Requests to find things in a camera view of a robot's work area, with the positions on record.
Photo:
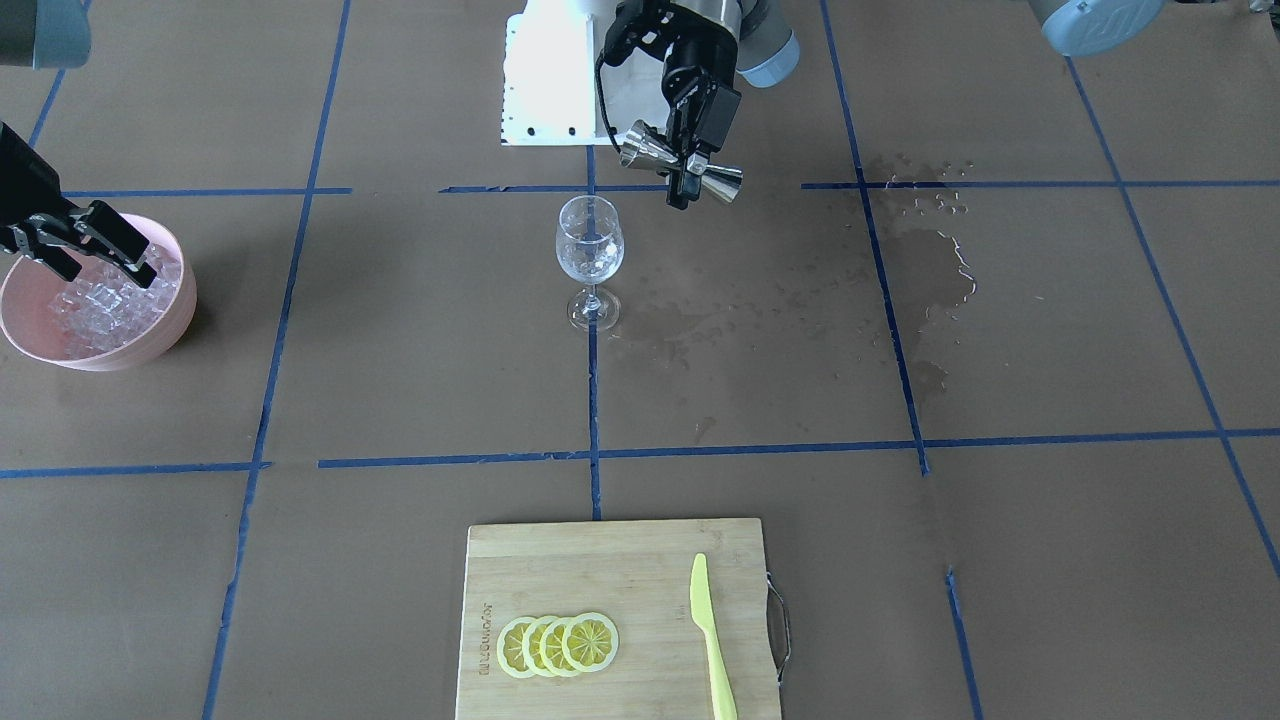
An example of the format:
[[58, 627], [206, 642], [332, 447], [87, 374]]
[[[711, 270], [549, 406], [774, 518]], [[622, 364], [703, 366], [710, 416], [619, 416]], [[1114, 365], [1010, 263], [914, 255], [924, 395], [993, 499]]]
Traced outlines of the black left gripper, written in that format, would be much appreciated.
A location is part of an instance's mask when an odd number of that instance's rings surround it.
[[699, 178], [731, 179], [712, 159], [722, 150], [741, 101], [733, 87], [737, 44], [677, 40], [663, 60], [660, 94], [669, 106], [666, 127], [673, 168], [667, 204], [686, 210], [700, 195]]

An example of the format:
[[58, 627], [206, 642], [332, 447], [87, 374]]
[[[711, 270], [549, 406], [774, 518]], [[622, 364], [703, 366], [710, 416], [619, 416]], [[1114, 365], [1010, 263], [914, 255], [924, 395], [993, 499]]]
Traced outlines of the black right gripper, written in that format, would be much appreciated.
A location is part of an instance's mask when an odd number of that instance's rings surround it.
[[32, 217], [52, 219], [60, 231], [72, 231], [78, 252], [118, 268], [142, 290], [157, 278], [145, 254], [150, 241], [119, 211], [101, 200], [73, 208], [61, 195], [58, 173], [8, 124], [1, 133], [1, 246], [28, 258], [70, 283], [82, 265], [70, 258], [58, 237], [47, 240], [29, 223]]

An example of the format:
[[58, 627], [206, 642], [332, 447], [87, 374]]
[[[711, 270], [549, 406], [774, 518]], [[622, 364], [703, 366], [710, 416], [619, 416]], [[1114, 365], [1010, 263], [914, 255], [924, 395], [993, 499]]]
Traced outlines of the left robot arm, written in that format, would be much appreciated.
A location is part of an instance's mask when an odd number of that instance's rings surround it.
[[671, 38], [660, 83], [666, 140], [677, 163], [666, 201], [684, 210], [700, 199], [710, 158], [730, 136], [742, 100], [735, 81], [777, 85], [794, 72], [800, 49], [776, 1], [664, 1], [660, 18]]

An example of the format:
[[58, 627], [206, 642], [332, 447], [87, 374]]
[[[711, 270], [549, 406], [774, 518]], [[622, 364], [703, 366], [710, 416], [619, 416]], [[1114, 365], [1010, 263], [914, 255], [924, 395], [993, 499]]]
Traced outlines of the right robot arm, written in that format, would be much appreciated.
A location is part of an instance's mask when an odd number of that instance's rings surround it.
[[[1, 63], [33, 69], [83, 67], [92, 50], [88, 13], [81, 1], [4, 1]], [[67, 283], [96, 258], [140, 288], [156, 270], [146, 261], [145, 234], [101, 200], [82, 208], [61, 191], [60, 176], [10, 126], [1, 137], [3, 251], [46, 266]]]

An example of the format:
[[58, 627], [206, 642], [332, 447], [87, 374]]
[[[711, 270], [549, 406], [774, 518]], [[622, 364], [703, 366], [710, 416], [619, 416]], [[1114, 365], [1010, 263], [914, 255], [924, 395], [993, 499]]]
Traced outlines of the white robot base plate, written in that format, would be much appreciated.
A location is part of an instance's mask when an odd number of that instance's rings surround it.
[[622, 135], [635, 120], [662, 128], [663, 65], [636, 51], [618, 68], [604, 67], [604, 122], [598, 111], [595, 61], [614, 20], [613, 1], [529, 1], [506, 24], [500, 142], [507, 146], [598, 146], [608, 129]]

